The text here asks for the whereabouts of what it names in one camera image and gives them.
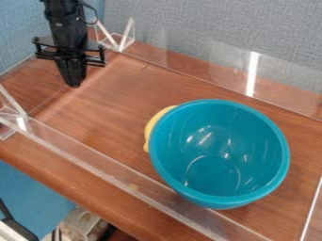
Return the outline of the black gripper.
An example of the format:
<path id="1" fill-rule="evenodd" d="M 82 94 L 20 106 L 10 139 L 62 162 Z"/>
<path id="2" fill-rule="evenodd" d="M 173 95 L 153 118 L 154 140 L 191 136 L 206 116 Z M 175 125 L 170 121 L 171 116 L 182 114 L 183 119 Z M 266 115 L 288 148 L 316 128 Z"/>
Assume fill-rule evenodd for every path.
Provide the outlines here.
<path id="1" fill-rule="evenodd" d="M 70 87 L 78 88 L 87 76 L 87 64 L 105 66 L 105 47 L 89 40 L 86 23 L 75 18 L 71 21 L 54 18 L 50 20 L 52 34 L 50 37 L 35 37 L 35 54 L 39 58 L 55 60 L 56 67 Z M 69 58 L 75 57 L 73 77 Z"/>

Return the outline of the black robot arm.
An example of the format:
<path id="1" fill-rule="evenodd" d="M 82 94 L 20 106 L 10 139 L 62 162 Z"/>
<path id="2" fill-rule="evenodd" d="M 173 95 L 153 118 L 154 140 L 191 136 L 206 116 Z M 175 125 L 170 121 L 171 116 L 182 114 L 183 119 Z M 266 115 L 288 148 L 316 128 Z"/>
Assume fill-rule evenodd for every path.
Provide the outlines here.
<path id="1" fill-rule="evenodd" d="M 83 0 L 39 0 L 44 3 L 44 16 L 50 22 L 50 37 L 35 37 L 35 55 L 52 60 L 66 84 L 78 88 L 87 77 L 87 66 L 105 67 L 105 46 L 89 39 L 85 8 L 97 11 Z"/>

